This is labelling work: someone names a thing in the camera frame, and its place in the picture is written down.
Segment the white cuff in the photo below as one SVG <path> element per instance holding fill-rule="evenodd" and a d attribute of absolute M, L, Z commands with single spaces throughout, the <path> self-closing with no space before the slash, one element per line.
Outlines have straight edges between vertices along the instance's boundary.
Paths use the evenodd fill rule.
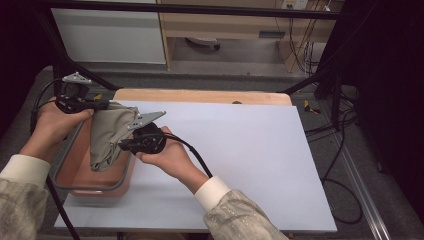
<path fill-rule="evenodd" d="M 230 190 L 219 177 L 212 177 L 197 190 L 194 197 L 208 212 L 218 205 L 221 198 Z"/>
<path fill-rule="evenodd" d="M 0 178 L 11 182 L 33 183 L 44 188 L 50 164 L 41 159 L 26 155 L 13 155 L 6 167 L 1 171 Z"/>

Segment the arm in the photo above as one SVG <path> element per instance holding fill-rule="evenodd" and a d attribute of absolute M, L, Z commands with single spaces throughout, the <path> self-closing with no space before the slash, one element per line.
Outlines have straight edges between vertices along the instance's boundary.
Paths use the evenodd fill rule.
<path fill-rule="evenodd" d="M 171 133 L 167 127 L 162 130 Z M 243 193 L 200 171 L 180 143 L 167 139 L 161 153 L 137 153 L 137 157 L 177 178 L 194 194 L 206 211 L 203 219 L 214 239 L 287 239 Z"/>
<path fill-rule="evenodd" d="M 44 219 L 50 163 L 62 139 L 92 113 L 65 114 L 54 103 L 40 109 L 33 135 L 0 173 L 0 239 L 35 239 Z"/>

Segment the patterned sleeve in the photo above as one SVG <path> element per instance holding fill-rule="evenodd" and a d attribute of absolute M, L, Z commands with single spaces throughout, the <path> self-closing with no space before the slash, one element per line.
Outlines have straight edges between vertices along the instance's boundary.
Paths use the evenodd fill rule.
<path fill-rule="evenodd" d="M 215 240 L 288 239 L 258 205 L 237 190 L 228 192 L 204 221 Z"/>
<path fill-rule="evenodd" d="M 36 239 L 47 196 L 35 184 L 0 179 L 0 239 Z"/>

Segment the plastic bin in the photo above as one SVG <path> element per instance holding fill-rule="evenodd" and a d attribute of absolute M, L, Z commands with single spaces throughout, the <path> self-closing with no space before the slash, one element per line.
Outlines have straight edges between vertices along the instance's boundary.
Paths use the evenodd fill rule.
<path fill-rule="evenodd" d="M 129 151 L 122 152 L 106 171 L 91 171 L 90 129 L 91 119 L 72 136 L 53 182 L 58 188 L 77 196 L 122 196 L 128 190 L 136 157 Z"/>

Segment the hand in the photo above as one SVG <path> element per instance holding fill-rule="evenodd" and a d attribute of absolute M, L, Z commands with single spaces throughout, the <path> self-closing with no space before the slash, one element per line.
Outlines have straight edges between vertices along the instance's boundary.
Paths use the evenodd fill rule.
<path fill-rule="evenodd" d="M 168 127 L 162 127 L 164 133 L 171 133 Z M 166 146 L 158 154 L 139 152 L 137 157 L 143 163 L 159 167 L 168 175 L 177 178 L 192 192 L 197 190 L 209 179 L 190 160 L 183 145 L 175 140 L 167 139 Z"/>
<path fill-rule="evenodd" d="M 41 107 L 34 133 L 21 149 L 20 154 L 51 162 L 59 150 L 63 139 L 80 122 L 89 119 L 94 113 L 87 109 L 75 114 L 63 113 L 50 102 Z"/>

